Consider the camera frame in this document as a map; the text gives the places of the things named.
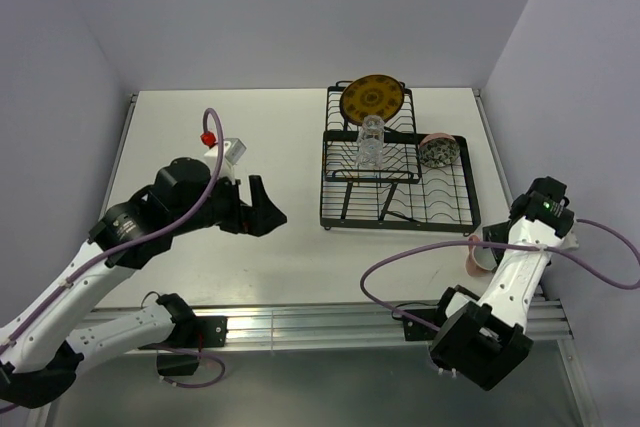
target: metal frame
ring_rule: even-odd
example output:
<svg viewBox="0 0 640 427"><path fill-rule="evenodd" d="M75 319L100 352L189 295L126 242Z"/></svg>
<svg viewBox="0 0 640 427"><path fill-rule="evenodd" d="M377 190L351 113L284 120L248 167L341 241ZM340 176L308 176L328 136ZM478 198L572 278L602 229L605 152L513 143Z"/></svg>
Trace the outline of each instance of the metal frame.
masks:
<svg viewBox="0 0 640 427"><path fill-rule="evenodd" d="M512 202L500 156L491 134L482 104L480 90L473 91L478 111L482 119L489 145L493 154L504 195ZM137 94L132 95L129 111L109 185L105 195L103 215L108 205L115 174L120 162L124 143L133 116ZM281 351L302 349L334 349L353 347L406 346L402 322L391 318L388 311L374 304L332 304L316 306L275 306L275 307L200 307L195 309L198 316L224 315L229 318L227 344L223 351ZM113 320L127 315L128 310L105 309L91 313L83 326ZM533 340L557 341L569 384L576 400L576 406L583 425L602 425L597 408L589 391L578 355L573 335L560 301L545 300L542 290L536 292L529 309L528 335ZM136 355L150 355L154 351L136 351ZM28 427L52 425L57 402L29 412Z"/></svg>

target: rack leg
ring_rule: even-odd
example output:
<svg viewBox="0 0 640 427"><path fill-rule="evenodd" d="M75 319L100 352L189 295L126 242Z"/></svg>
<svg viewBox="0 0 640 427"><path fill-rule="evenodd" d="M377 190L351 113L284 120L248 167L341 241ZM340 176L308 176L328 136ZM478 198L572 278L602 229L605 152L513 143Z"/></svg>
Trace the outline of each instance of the rack leg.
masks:
<svg viewBox="0 0 640 427"><path fill-rule="evenodd" d="M344 203L342 204L342 214L340 219L347 218L347 210L349 210L349 199L351 198L351 191L353 190L353 182L347 184L347 191L344 193Z"/></svg>
<svg viewBox="0 0 640 427"><path fill-rule="evenodd" d="M387 212L389 211L389 206L391 205L391 201L393 200L393 195L396 193L396 189L398 188L398 184L392 184L389 189L389 194L387 195L387 200L384 201L384 207L382 207L382 212L380 212L379 221L383 221Z"/></svg>

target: red connector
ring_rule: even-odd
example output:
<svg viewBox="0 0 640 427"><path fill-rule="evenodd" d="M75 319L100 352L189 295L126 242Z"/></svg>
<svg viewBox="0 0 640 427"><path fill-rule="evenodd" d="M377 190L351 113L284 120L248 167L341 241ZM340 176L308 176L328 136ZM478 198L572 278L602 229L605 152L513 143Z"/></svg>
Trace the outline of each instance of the red connector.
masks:
<svg viewBox="0 0 640 427"><path fill-rule="evenodd" d="M205 132L200 136L200 140L202 140L202 143L210 149L212 149L218 143L216 134L214 134L213 132Z"/></svg>

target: gray floor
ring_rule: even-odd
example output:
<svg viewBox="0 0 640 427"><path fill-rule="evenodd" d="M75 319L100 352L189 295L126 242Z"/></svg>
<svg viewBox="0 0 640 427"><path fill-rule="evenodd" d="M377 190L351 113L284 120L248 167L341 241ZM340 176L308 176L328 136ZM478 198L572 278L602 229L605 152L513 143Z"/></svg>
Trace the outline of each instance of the gray floor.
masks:
<svg viewBox="0 0 640 427"><path fill-rule="evenodd" d="M536 343L520 368L488 393L427 370L424 349L229 353L226 380L202 390L160 384L152 357L127 356L80 379L49 425L579 425L555 342ZM201 370L197 379L211 375Z"/></svg>

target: dish rack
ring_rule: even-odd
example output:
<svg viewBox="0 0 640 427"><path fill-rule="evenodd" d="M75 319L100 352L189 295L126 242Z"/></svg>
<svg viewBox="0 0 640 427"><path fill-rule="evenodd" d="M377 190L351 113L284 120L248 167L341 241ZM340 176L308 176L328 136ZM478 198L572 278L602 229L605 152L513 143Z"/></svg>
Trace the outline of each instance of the dish rack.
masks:
<svg viewBox="0 0 640 427"><path fill-rule="evenodd" d="M385 125L382 167L358 169L359 127L340 112L340 96L349 83L327 89L320 224L327 230L473 233L480 225L480 209L466 139L454 136L460 156L452 165L421 165L418 145L426 134L416 132L413 95L405 88L402 108Z"/></svg>

